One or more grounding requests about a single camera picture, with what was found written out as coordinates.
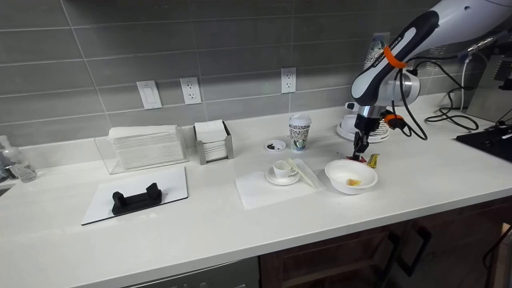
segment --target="light switch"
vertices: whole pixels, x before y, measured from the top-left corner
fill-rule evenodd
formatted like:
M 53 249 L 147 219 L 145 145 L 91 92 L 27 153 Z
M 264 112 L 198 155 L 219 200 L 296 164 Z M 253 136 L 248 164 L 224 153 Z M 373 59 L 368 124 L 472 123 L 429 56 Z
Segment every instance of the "light switch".
M 160 92 L 155 81 L 137 81 L 144 108 L 161 107 Z

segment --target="tile backsplash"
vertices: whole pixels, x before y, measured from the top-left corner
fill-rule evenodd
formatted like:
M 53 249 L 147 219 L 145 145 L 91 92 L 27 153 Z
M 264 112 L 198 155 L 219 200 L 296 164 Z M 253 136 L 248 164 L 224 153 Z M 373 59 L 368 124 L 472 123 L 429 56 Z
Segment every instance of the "tile backsplash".
M 341 105 L 373 32 L 437 0 L 0 0 L 0 134 L 16 145 Z M 297 92 L 280 94 L 280 68 Z M 459 75 L 459 62 L 451 62 Z M 201 104 L 179 78 L 198 76 Z M 421 70 L 422 91 L 449 88 Z M 155 80 L 144 110 L 134 81 Z

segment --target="dark wooden cabinet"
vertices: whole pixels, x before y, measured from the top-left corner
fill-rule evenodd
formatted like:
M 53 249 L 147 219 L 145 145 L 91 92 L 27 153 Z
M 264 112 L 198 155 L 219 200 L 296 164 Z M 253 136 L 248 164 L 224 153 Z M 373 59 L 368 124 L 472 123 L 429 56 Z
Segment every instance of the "dark wooden cabinet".
M 504 198 L 265 254 L 261 286 L 481 288 L 481 256 L 510 220 Z

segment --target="robotic arm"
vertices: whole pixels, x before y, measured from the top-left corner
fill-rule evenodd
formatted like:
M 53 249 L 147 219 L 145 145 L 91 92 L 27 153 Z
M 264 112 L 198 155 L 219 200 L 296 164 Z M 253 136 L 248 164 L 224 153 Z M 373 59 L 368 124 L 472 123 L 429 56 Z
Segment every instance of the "robotic arm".
M 432 48 L 475 43 L 501 32 L 510 16 L 512 0 L 441 0 L 408 24 L 392 41 L 390 51 L 397 60 L 408 60 Z M 403 104 L 400 89 L 406 104 L 414 102 L 419 94 L 417 76 L 403 70 L 403 81 L 398 83 L 390 75 L 393 68 L 382 52 L 352 84 L 353 100 L 360 105 L 355 120 L 355 160 L 368 148 L 369 132 L 379 128 L 387 105 Z

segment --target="cabinet handle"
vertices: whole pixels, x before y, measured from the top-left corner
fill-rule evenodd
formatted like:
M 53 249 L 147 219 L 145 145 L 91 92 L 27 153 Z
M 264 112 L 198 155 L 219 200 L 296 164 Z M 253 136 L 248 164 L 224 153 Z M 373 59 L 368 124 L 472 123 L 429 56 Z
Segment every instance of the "cabinet handle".
M 392 251 L 390 251 L 390 254 L 389 254 L 389 257 L 387 257 L 387 260 L 385 260 L 385 265 L 384 265 L 384 268 L 382 268 L 382 272 L 381 272 L 381 284 L 379 286 L 384 286 L 384 283 L 385 283 L 385 280 L 387 280 L 387 276 L 389 276 L 389 272 L 390 272 L 390 268 L 393 267 L 393 264 L 397 262 L 397 257 L 398 257 L 398 254 L 400 254 L 400 251 L 401 251 L 401 236 L 398 236 L 395 232 L 390 232 L 389 235 L 387 235 L 387 240 L 393 244 L 393 248 L 392 248 Z
M 427 228 L 424 228 L 424 227 L 419 227 L 419 228 L 416 230 L 416 233 L 417 233 L 417 236 L 422 240 L 422 243 L 421 243 L 421 246 L 419 246 L 419 249 L 417 249 L 413 262 L 411 262 L 411 264 L 405 262 L 405 259 L 403 259 L 401 256 L 397 259 L 400 268 L 401 268 L 408 276 L 411 276 L 411 275 L 414 273 L 414 270 L 416 270 L 416 267 L 417 267 L 417 264 L 419 264 L 422 254 L 425 252 L 425 249 L 427 249 L 427 246 L 429 246 L 429 243 L 430 243 L 430 238 L 432 238 L 432 233 L 430 233 Z

